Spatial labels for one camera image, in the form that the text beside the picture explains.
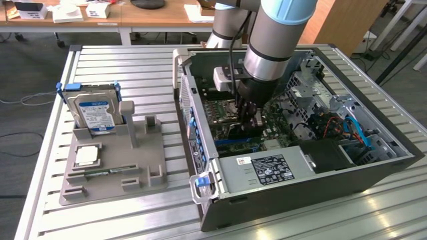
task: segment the motherboard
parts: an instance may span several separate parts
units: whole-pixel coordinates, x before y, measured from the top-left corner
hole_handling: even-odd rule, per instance
[[[285,148],[296,140],[292,126],[282,115],[284,109],[280,108],[274,98],[262,109],[261,117],[265,128],[261,136],[241,138],[233,134],[240,123],[232,95],[228,92],[217,92],[208,86],[201,87],[200,91],[204,114],[218,157]]]

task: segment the gray floor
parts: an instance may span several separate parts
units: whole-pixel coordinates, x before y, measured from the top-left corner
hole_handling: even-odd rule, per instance
[[[377,19],[372,26],[374,34],[378,35],[389,20],[390,16]],[[23,37],[26,42],[17,42],[11,36],[5,43],[0,43],[0,76],[3,86],[0,88],[0,99],[2,100],[15,101],[22,96],[50,92],[61,77],[67,49],[57,48],[55,40],[50,33],[23,33]],[[114,33],[61,33],[59,37],[66,45],[120,44],[120,37]],[[205,41],[206,37],[206,33],[198,34],[200,41]],[[162,44],[162,41],[164,33],[158,36],[157,33],[148,33],[134,44]],[[168,43],[177,44],[178,41],[178,33],[169,33]],[[189,36],[184,36],[184,43],[190,43]],[[401,61],[397,69],[425,46],[427,39],[422,39],[404,61]],[[390,59],[393,59],[398,51],[388,51],[388,53]],[[354,62],[362,67],[360,60],[354,60]],[[372,63],[366,60],[364,62],[369,67]],[[376,62],[368,71],[372,79],[380,75],[389,62],[390,60],[382,58]],[[417,60],[394,76],[384,86],[384,89],[420,123],[427,126],[427,111],[422,105],[427,102],[427,66],[421,72],[414,72],[410,67],[416,62]],[[43,102],[51,98],[51,96],[41,97],[37,101]],[[22,106],[19,104],[5,105],[0,103],[0,135],[14,132],[43,134],[50,109],[50,104]],[[26,154],[35,151],[39,148],[39,144],[41,141],[31,135],[9,136],[0,138],[0,151]],[[0,153],[0,195],[26,194],[35,160],[37,156],[22,158]],[[14,235],[23,200],[0,199],[0,206],[0,239],[7,240]]]

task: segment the aluminum extrusion table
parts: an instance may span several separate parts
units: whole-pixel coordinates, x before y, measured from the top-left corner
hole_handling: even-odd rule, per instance
[[[392,123],[427,153],[425,128],[373,84],[350,60],[316,45]],[[61,83],[110,83],[134,101],[134,117],[161,120],[168,188],[125,199],[58,204],[73,118],[54,99],[14,239],[425,239],[427,159],[362,193],[298,208],[221,230],[201,232],[172,95],[172,50],[196,45],[82,46],[69,51]],[[346,90],[326,72],[336,94]]]

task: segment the hard drive label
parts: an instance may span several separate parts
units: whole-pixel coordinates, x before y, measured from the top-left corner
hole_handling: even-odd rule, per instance
[[[88,101],[78,103],[86,127],[92,131],[102,132],[114,128],[113,116],[106,112],[109,104],[106,101]]]
[[[294,179],[281,154],[252,159],[252,165],[258,182],[262,185]]]

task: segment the white box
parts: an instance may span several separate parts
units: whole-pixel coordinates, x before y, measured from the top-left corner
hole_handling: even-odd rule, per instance
[[[55,5],[51,9],[53,23],[80,22],[84,20],[80,7],[70,4]]]
[[[89,3],[85,14],[89,18],[105,19],[109,14],[109,3]]]
[[[21,19],[45,19],[47,14],[46,6],[42,4],[39,11],[21,11],[17,10]]]
[[[366,31],[364,36],[362,36],[362,40],[358,43],[358,46],[356,47],[356,49],[352,51],[353,54],[362,54],[366,49],[369,49],[370,44],[374,42],[376,40],[376,35]]]

